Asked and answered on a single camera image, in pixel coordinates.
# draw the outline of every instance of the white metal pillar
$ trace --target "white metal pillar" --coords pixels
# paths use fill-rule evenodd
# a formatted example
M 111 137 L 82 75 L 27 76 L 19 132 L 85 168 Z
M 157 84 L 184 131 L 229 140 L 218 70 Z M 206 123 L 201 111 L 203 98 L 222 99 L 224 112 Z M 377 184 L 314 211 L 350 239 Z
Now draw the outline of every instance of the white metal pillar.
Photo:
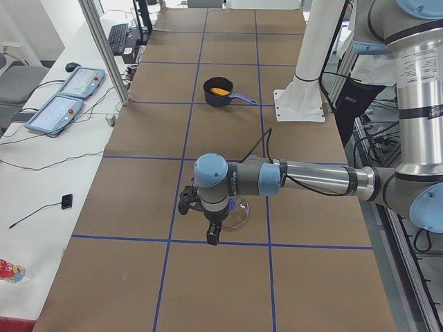
M 313 0 L 296 74 L 285 90 L 275 90 L 277 121 L 324 122 L 320 77 L 346 0 Z

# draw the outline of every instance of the person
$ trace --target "person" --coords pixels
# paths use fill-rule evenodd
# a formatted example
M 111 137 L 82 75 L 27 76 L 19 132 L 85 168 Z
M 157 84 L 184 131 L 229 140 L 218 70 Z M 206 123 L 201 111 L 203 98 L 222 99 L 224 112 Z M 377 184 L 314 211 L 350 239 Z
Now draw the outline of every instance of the person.
M 348 28 L 354 29 L 356 3 L 353 5 Z M 345 41 L 341 57 L 352 42 L 353 33 Z M 392 55 L 359 55 L 336 101 L 335 121 L 345 146 L 352 136 L 355 119 L 361 116 L 387 86 L 394 86 L 395 59 Z

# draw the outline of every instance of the grid line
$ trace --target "grid line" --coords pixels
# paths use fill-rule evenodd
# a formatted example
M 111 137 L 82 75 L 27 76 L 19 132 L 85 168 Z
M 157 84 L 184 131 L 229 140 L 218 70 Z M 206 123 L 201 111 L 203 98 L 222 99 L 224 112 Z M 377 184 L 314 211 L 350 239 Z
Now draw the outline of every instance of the grid line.
M 206 9 L 205 24 L 204 24 L 204 28 L 203 28 L 203 34 L 201 36 L 199 63 L 197 64 L 197 72 L 195 74 L 194 90 L 192 92 L 192 101 L 191 101 L 190 111 L 189 111 L 188 126 L 186 128 L 186 135 L 185 135 L 185 140 L 184 140 L 184 144 L 183 144 L 183 153 L 181 155 L 179 179 L 177 181 L 177 189 L 176 189 L 176 192 L 175 192 L 174 206 L 172 207 L 172 217 L 171 217 L 171 224 L 170 224 L 169 235 L 168 235 L 168 244 L 166 245 L 165 261 L 163 263 L 163 270 L 162 270 L 162 273 L 161 273 L 161 282 L 160 282 L 160 288 L 159 288 L 159 296 L 158 296 L 158 299 L 157 299 L 157 306 L 156 306 L 156 312 L 155 312 L 154 324 L 153 324 L 153 327 L 152 327 L 152 332 L 156 332 L 157 324 L 158 324 L 158 321 L 159 321 L 161 298 L 162 298 L 162 295 L 163 295 L 163 286 L 164 286 L 164 283 L 165 283 L 166 268 L 168 266 L 169 251 L 170 251 L 170 246 L 171 246 L 171 243 L 172 243 L 171 242 L 172 231 L 174 229 L 174 219 L 175 219 L 175 213 L 176 213 L 176 210 L 177 210 L 177 201 L 178 201 L 179 193 L 180 193 L 181 175 L 183 173 L 183 165 L 184 165 L 184 159 L 185 159 L 185 154 L 186 154 L 186 145 L 188 143 L 188 135 L 189 135 L 190 125 L 191 125 L 191 120 L 192 120 L 192 110 L 194 108 L 195 91 L 197 89 L 197 80 L 199 78 L 200 60 L 201 60 L 201 54 L 203 53 L 203 44 L 204 44 L 204 39 L 205 39 L 206 24 L 208 23 L 208 13 L 209 13 L 209 9 Z
M 255 47 L 257 49 L 257 75 L 258 75 L 258 95 L 260 99 L 260 126 L 262 130 L 262 135 L 264 134 L 264 114 L 263 114 L 263 106 L 262 106 L 262 81 L 260 77 L 260 47 L 258 44 L 258 27 L 257 27 L 257 10 L 254 10 L 254 22 L 255 22 Z M 264 148 L 265 140 L 262 140 L 262 155 L 266 157 L 265 148 Z M 268 236 L 268 258 L 269 258 L 269 286 L 271 292 L 271 317 L 272 317 L 272 330 L 273 332 L 277 332 L 277 318 L 275 311 L 275 291 L 274 291 L 274 273 L 273 273 L 273 261 L 272 261 L 272 242 L 271 242 L 271 221 L 269 218 L 269 204 L 268 198 L 266 197 L 266 229 Z
M 203 240 L 183 240 L 183 239 L 155 239 L 148 237 L 112 237 L 103 235 L 85 235 L 72 234 L 74 239 L 91 239 L 91 240 L 112 240 L 112 241 L 139 241 L 139 242 L 162 242 L 162 243 L 184 243 L 184 244 L 201 244 L 207 246 L 207 242 Z M 373 250 L 371 246 L 333 246 L 320 244 L 295 244 L 295 243 L 260 243 L 260 242 L 235 242 L 220 241 L 221 246 L 244 246 L 244 247 L 269 247 L 272 248 L 300 248 L 300 249 L 325 249 L 325 250 Z
M 180 61 L 140 61 L 141 64 L 199 64 L 198 62 L 180 62 Z M 235 64 L 235 63 L 223 63 L 223 62 L 200 62 L 204 65 L 214 65 L 214 66 L 257 66 L 257 64 Z M 263 67 L 296 67 L 295 64 L 259 64 Z
M 142 100 L 132 100 L 132 102 L 134 104 L 166 104 L 166 105 L 207 105 L 207 103 L 205 102 L 148 102 L 148 101 L 142 101 Z M 234 103 L 230 103 L 229 106 L 245 106 L 245 107 L 258 107 L 258 106 L 263 106 L 263 107 L 273 107 L 273 104 L 265 104 L 265 105 L 252 105 L 252 104 L 234 104 Z
M 173 157 L 154 157 L 154 156 L 118 156 L 118 155 L 106 155 L 103 156 L 103 158 L 115 158 L 115 159 L 147 159 L 147 160 L 170 160 L 170 161 L 196 161 L 196 158 L 173 158 Z M 226 161 L 228 163 L 238 163 L 239 160 L 231 160 L 231 159 L 226 159 Z M 348 166 L 347 163 L 320 163 L 317 161 L 312 161 L 312 162 L 306 162 L 309 164 L 315 164 L 315 165 L 331 165 L 331 166 Z
M 205 33 L 207 35 L 283 35 L 283 36 L 304 36 L 305 33 L 221 33 L 221 32 L 208 32 L 208 31 L 172 31 L 172 30 L 166 30 L 166 29 L 160 29 L 160 28 L 154 28 L 153 31 L 159 32 L 159 33 Z

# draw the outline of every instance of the keyboard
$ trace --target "keyboard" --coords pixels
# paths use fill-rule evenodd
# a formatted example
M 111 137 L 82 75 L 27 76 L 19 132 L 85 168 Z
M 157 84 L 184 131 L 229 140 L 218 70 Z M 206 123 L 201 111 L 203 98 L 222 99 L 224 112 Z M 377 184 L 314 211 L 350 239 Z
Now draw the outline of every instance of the keyboard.
M 126 34 L 128 33 L 128 23 L 117 24 L 109 31 L 108 42 L 113 55 L 123 54 L 125 49 Z

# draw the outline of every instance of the small black square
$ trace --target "small black square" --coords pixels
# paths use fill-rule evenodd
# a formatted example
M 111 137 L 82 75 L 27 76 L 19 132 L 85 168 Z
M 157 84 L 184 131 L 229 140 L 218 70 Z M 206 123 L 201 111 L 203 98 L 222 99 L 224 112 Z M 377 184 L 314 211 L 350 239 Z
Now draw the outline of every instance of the small black square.
M 72 207 L 72 194 L 62 196 L 62 210 Z

